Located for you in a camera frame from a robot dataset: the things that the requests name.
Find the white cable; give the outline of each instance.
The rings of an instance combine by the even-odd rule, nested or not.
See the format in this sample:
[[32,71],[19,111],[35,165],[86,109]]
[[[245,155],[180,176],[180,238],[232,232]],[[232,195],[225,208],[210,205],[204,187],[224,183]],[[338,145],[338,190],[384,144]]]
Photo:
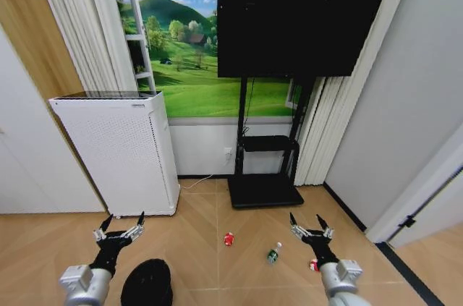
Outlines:
[[[229,160],[225,161],[225,164],[222,165],[222,167],[219,169],[219,171],[222,170],[222,169],[225,167],[225,165],[227,165],[228,163],[229,163]],[[191,189],[191,188],[193,188],[196,184],[198,184],[199,182],[202,182],[202,181],[205,180],[205,179],[211,178],[213,175],[214,175],[214,174],[211,174],[210,176],[204,177],[203,179],[200,179],[199,181],[197,181],[197,182],[194,183],[193,185],[190,185],[189,187],[181,187],[181,188],[182,188],[182,189]]]

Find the television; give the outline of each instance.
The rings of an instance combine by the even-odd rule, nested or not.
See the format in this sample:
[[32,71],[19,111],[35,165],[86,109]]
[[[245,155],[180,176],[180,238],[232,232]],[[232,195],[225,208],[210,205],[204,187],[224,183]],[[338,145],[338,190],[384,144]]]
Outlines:
[[381,1],[218,0],[218,76],[350,76]]

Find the robotic arm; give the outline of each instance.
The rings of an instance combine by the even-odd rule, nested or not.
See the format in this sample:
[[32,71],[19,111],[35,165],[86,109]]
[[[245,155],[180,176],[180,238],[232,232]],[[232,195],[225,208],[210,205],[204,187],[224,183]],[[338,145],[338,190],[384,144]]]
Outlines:
[[110,215],[93,231],[100,252],[90,265],[70,266],[59,282],[66,289],[65,306],[102,306],[109,290],[109,282],[116,273],[117,256],[143,233],[145,212],[137,225],[126,231],[106,232],[113,216]]
[[325,287],[330,306],[371,306],[369,302],[359,297],[356,280],[362,274],[361,267],[354,260],[339,260],[328,246],[334,230],[317,215],[322,230],[304,229],[297,225],[296,219],[289,214],[291,231],[312,247],[318,260],[318,269]]

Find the door hinge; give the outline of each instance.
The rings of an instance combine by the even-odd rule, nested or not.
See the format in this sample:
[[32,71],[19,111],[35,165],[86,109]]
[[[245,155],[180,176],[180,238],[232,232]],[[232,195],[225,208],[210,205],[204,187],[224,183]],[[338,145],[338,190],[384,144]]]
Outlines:
[[411,227],[413,224],[415,224],[417,221],[415,220],[415,216],[407,216],[407,219],[402,224],[399,224],[401,228],[406,226],[407,228]]

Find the plastic bottle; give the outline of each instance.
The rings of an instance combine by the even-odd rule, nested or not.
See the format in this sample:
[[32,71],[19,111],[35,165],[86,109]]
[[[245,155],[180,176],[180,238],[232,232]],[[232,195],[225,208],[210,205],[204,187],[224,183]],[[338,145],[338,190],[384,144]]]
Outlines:
[[276,243],[276,247],[273,248],[270,252],[267,254],[267,261],[269,264],[273,265],[276,263],[276,260],[278,259],[278,253],[281,250],[281,242]]

